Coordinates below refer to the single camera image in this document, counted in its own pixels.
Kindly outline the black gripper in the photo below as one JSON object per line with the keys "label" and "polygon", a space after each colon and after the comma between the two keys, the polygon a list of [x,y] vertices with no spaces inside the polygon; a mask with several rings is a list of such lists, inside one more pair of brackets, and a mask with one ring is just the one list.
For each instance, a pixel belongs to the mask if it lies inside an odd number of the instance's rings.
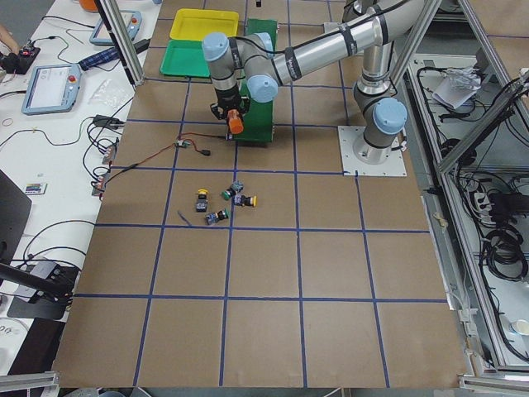
{"label": "black gripper", "polygon": [[250,110],[250,98],[238,93],[217,93],[217,101],[210,104],[212,114],[218,120],[227,120],[228,113],[235,110],[240,118]]}

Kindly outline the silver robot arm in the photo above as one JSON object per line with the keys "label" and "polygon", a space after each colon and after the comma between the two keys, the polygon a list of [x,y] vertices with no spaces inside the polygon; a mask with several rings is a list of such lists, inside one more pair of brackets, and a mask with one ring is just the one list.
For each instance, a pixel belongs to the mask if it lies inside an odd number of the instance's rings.
{"label": "silver robot arm", "polygon": [[338,27],[283,50],[274,49],[267,32],[208,34],[202,48],[217,97],[212,114],[226,122],[235,140],[247,141],[245,134],[253,131],[246,114],[260,115],[280,87],[359,52],[365,64],[355,91],[362,99],[386,98],[393,42],[418,24],[425,6],[423,1],[369,1],[357,13],[348,2]]}

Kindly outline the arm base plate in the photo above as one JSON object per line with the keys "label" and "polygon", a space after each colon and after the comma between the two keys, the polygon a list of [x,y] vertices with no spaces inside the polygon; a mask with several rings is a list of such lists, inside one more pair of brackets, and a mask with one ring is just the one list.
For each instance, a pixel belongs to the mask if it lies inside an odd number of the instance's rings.
{"label": "arm base plate", "polygon": [[369,146],[364,137],[365,127],[338,126],[344,176],[399,177],[407,176],[403,151],[397,136],[392,145],[383,148]]}

